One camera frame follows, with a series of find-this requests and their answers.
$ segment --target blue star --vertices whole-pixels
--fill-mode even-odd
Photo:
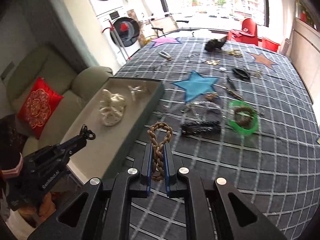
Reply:
[[[187,80],[173,82],[176,85],[186,91],[185,102],[189,102],[199,95],[204,95],[207,92],[215,92],[213,86],[217,83],[219,78],[214,77],[202,77],[196,71],[192,71]]]

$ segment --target gold floral embroidery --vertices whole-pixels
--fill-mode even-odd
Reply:
[[[32,128],[44,126],[51,114],[49,94],[43,89],[31,92],[26,101],[26,120]]]

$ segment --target metal bolt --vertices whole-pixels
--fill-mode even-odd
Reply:
[[[219,185],[225,185],[227,183],[227,180],[225,178],[217,178],[217,183]]]
[[[92,179],[90,179],[90,184],[91,185],[97,185],[97,184],[99,184],[100,183],[100,179],[98,179],[98,178],[92,178]]]
[[[128,173],[133,175],[133,174],[136,174],[138,172],[138,170],[136,168],[130,168],[128,169]]]
[[[180,172],[181,174],[187,174],[187,173],[189,173],[189,169],[186,168],[186,167],[181,167],[181,168],[179,169],[179,172]]]

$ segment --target wall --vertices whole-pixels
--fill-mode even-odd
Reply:
[[[320,33],[296,18],[292,35],[290,58],[311,95],[320,124]]]
[[[0,73],[11,61],[17,66],[38,45],[15,0],[0,20],[0,37]],[[5,85],[0,81],[0,118],[11,113]]]
[[[96,19],[89,0],[64,0],[72,20],[83,37],[89,51],[99,65],[110,67],[115,74],[120,66],[116,56],[101,33],[101,26]]]

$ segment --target open box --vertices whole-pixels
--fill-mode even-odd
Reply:
[[[136,94],[136,101],[133,101],[128,86],[144,85],[148,91]],[[105,126],[101,120],[99,105],[103,89],[126,98],[127,106],[124,116],[113,126]],[[87,141],[85,148],[71,156],[68,163],[71,172],[82,183],[86,183],[93,177],[102,179],[114,177],[163,93],[164,87],[161,80],[109,78],[81,111],[61,141],[63,143],[78,135],[84,124],[96,134],[95,140]]]

